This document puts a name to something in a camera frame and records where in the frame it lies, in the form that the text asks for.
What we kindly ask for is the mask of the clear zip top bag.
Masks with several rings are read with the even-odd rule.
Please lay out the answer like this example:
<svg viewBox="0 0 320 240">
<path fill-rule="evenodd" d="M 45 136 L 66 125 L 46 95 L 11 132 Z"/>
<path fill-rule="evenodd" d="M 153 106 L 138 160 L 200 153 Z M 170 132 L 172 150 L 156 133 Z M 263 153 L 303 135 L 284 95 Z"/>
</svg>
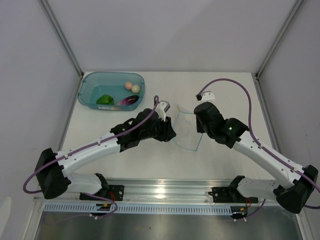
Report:
<svg viewBox="0 0 320 240">
<path fill-rule="evenodd" d="M 173 139 L 175 145 L 187 151 L 197 152 L 203 134 L 197 132 L 196 115 L 177 105 L 177 116 L 172 126 L 176 132 Z"/>
</svg>

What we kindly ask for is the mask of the white egg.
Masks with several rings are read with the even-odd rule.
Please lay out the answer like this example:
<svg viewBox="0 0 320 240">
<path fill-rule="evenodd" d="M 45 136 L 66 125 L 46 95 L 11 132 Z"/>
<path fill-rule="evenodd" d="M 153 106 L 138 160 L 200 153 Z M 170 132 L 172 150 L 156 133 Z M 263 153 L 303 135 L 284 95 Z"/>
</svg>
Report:
<svg viewBox="0 0 320 240">
<path fill-rule="evenodd" d="M 137 94 L 140 92 L 140 86 L 138 84 L 135 84 L 132 86 L 131 88 L 131 91 L 134 93 L 134 94 Z"/>
</svg>

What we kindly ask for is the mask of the pink egg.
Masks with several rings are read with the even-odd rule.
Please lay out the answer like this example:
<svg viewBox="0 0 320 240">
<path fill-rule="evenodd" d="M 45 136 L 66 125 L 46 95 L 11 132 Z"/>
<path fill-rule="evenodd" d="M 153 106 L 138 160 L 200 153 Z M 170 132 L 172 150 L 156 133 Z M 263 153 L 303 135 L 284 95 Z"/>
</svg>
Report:
<svg viewBox="0 0 320 240">
<path fill-rule="evenodd" d="M 133 84 L 131 83 L 131 82 L 126 82 L 125 83 L 125 85 L 124 85 L 124 87 L 127 89 L 127 90 L 131 90 L 132 89 L 132 87 L 133 87 Z"/>
</svg>

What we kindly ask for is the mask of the green bell pepper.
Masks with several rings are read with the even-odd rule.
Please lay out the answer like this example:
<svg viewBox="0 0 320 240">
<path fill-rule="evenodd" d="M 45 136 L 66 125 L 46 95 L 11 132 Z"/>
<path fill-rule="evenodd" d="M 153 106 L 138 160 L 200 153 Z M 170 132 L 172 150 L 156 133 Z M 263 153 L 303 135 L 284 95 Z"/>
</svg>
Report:
<svg viewBox="0 0 320 240">
<path fill-rule="evenodd" d="M 108 94 L 104 94 L 96 100 L 97 105 L 114 105 L 114 99 Z"/>
</svg>

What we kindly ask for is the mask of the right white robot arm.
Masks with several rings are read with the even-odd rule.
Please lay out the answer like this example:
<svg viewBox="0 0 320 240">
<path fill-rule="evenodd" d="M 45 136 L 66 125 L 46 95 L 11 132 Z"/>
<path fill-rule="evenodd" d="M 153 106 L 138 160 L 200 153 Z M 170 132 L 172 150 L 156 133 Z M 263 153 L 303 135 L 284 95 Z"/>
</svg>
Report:
<svg viewBox="0 0 320 240">
<path fill-rule="evenodd" d="M 299 214 L 315 189 L 319 171 L 312 165 L 302 166 L 260 143 L 247 125 L 236 118 L 223 118 L 217 107 L 204 102 L 194 109 L 197 131 L 207 134 L 218 144 L 225 145 L 248 157 L 273 180 L 237 176 L 228 189 L 234 202 L 255 197 L 276 201 L 285 210 Z"/>
</svg>

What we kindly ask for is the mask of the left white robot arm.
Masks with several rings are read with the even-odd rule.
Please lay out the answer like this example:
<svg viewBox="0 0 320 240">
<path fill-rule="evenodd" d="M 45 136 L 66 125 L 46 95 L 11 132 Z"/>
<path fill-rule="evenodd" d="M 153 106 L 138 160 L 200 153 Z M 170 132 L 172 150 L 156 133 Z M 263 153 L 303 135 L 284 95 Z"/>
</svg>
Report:
<svg viewBox="0 0 320 240">
<path fill-rule="evenodd" d="M 103 200 L 110 189 L 104 176 L 100 173 L 76 173 L 76 170 L 103 157 L 137 147 L 143 140 L 169 142 L 176 135 L 169 116 L 162 118 L 146 108 L 135 118 L 116 125 L 88 145 L 60 152 L 45 149 L 35 167 L 40 191 L 47 200 L 64 193 L 79 193 L 81 200 L 93 197 Z"/>
</svg>

